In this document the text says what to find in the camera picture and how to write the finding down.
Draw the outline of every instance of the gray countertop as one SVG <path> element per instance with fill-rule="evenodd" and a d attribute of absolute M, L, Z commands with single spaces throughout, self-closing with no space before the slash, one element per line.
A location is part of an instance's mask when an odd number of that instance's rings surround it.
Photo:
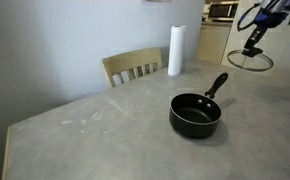
<path fill-rule="evenodd" d="M 230 74 L 215 101 L 215 134 L 190 140 L 169 123 L 171 99 L 203 94 Z M 10 127 L 7 179 L 289 180 L 290 88 L 207 62 L 186 62 Z"/>

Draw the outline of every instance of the pan lid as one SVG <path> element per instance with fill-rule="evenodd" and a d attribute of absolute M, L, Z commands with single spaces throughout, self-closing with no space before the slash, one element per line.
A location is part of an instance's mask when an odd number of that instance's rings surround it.
<path fill-rule="evenodd" d="M 274 62 L 264 54 L 257 54 L 254 57 L 248 57 L 242 54 L 242 50 L 231 51 L 227 55 L 228 61 L 235 67 L 253 72 L 262 72 L 271 69 Z"/>

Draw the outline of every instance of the saucepan handle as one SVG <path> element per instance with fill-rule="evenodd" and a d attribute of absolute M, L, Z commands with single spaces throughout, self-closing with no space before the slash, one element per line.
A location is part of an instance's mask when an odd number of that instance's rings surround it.
<path fill-rule="evenodd" d="M 213 99 L 215 97 L 216 91 L 226 82 L 227 78 L 228 78 L 228 73 L 223 73 L 219 75 L 217 79 L 215 80 L 211 89 L 205 92 L 205 96 Z"/>

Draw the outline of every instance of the paper towel roll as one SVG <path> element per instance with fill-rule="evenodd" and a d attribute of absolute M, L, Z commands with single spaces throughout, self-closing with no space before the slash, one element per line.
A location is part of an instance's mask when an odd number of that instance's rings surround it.
<path fill-rule="evenodd" d="M 168 75 L 170 76 L 176 76 L 181 73 L 184 55 L 185 31 L 186 26 L 172 26 L 168 63 Z"/>

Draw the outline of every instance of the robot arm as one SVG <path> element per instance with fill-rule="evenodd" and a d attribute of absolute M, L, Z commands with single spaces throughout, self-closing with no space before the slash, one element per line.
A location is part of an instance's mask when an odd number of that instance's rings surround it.
<path fill-rule="evenodd" d="M 244 20 L 245 16 L 254 8 L 260 6 L 260 9 L 253 20 L 247 26 L 241 28 L 240 24 Z M 263 53 L 263 50 L 256 48 L 255 45 L 260 41 L 264 36 L 267 29 L 275 28 L 280 25 L 290 13 L 290 0 L 263 0 L 261 3 L 256 3 L 254 7 L 247 10 L 241 19 L 238 21 L 237 29 L 238 31 L 247 29 L 253 24 L 256 25 L 255 30 L 248 38 L 243 55 L 254 57 L 257 54 Z"/>

